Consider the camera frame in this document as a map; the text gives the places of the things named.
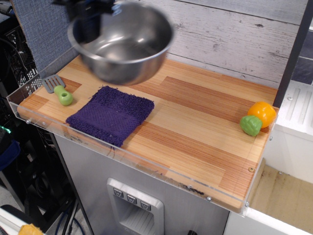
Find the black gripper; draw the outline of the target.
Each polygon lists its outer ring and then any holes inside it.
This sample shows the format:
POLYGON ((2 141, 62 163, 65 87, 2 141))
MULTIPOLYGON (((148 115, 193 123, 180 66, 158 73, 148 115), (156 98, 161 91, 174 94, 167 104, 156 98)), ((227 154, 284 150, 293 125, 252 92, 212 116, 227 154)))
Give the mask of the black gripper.
POLYGON ((90 43, 100 35, 102 13, 117 13, 114 0, 53 0, 53 4, 66 7, 69 15, 79 15, 77 20, 77 41, 90 43))

